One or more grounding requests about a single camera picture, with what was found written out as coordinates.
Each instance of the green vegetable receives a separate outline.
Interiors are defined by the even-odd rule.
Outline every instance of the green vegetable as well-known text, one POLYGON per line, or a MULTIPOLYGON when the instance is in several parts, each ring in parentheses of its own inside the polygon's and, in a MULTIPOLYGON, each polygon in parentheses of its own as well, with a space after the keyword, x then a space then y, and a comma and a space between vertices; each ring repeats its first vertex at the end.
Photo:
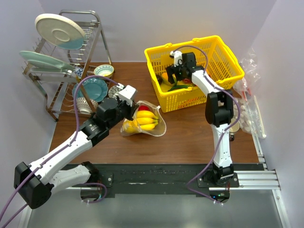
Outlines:
POLYGON ((190 86, 189 85, 175 85, 171 89, 169 89, 168 92, 173 91, 175 89, 187 89, 188 87, 190 87, 190 86))

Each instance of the yellow plastic crate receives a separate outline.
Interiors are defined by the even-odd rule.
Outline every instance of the yellow plastic crate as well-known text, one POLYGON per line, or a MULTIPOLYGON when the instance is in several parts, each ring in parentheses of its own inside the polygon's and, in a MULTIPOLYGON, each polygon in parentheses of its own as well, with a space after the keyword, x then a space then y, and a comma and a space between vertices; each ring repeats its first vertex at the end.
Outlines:
MULTIPOLYGON (((194 45, 207 53, 209 64, 206 71, 222 88, 230 89, 236 81, 244 77, 244 71, 238 64, 237 58, 219 36, 194 38, 189 42, 169 43, 148 48, 144 53, 147 58, 152 84, 163 112, 198 105, 207 100, 197 86, 164 92, 157 82, 156 75, 162 75, 166 72, 166 67, 173 64, 173 59, 169 56, 170 52, 183 45, 194 45)), ((197 64, 205 66, 205 56, 200 51, 190 47, 184 47, 179 51, 183 53, 194 52, 197 64)))

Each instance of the dish rack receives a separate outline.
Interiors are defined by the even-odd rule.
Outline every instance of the dish rack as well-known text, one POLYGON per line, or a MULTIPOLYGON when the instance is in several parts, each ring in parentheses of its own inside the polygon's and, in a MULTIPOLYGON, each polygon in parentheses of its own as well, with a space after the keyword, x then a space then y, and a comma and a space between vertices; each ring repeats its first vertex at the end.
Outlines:
MULTIPOLYGON (((94 69, 96 66, 91 64, 91 59, 98 41, 98 37, 101 35, 107 53, 108 61, 111 65, 112 62, 109 49, 105 40, 104 32, 98 14, 92 10, 72 11, 65 9, 59 13, 59 15, 62 14, 82 15, 84 19, 88 18, 87 15, 94 17, 93 20, 75 21, 75 23, 78 24, 85 32, 85 41, 83 46, 78 50, 65 50, 48 43, 43 38, 38 38, 36 47, 33 47, 34 51, 55 57, 65 62, 69 62, 74 67, 83 68, 81 79, 84 79, 86 76, 94 75, 94 69)), ((74 85, 78 83, 78 81, 74 77, 74 72, 60 69, 41 69, 35 68, 27 62, 25 62, 25 64, 26 66, 23 67, 23 75, 27 79, 31 80, 32 83, 38 88, 40 93, 44 96, 45 109, 54 118, 54 120, 58 121, 58 115, 61 113, 75 114, 72 89, 74 85), (48 100, 48 93, 42 86, 44 83, 59 83, 59 87, 50 104, 48 100)), ((87 102, 89 103, 91 109, 95 110, 84 88, 81 87, 80 89, 87 102)))

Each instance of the gray wall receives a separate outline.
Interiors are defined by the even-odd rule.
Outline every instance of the gray wall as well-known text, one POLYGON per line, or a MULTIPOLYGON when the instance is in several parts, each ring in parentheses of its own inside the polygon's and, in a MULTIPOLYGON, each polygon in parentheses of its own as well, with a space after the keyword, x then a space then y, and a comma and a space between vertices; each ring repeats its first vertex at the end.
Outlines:
MULTIPOLYGON (((37 89, 22 75, 21 50, 31 50, 38 34, 35 17, 43 13, 38 0, 2 1, 0 9, 0 208, 13 192, 14 168, 48 152, 55 122, 44 111, 37 89)), ((4 216, 13 215, 24 201, 17 195, 4 216)), ((17 227, 19 217, 9 227, 17 227)))
MULTIPOLYGON (((40 0, 47 13, 95 10, 113 61, 145 61, 146 48, 219 35, 237 57, 262 27, 275 0, 40 0)), ((106 61, 99 43, 94 61, 106 61)))
POLYGON ((262 80, 256 91, 267 137, 266 162, 276 169, 294 228, 303 227, 304 2, 278 0, 253 48, 262 80))

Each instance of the bunch of bananas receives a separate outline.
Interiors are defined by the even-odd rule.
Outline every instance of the bunch of bananas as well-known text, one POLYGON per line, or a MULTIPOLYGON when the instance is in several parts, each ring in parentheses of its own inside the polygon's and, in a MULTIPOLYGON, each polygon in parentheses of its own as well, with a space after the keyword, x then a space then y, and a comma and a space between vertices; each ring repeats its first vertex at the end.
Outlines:
POLYGON ((141 126, 141 129, 153 130, 158 125, 158 117, 150 111, 138 111, 136 115, 136 121, 141 126))

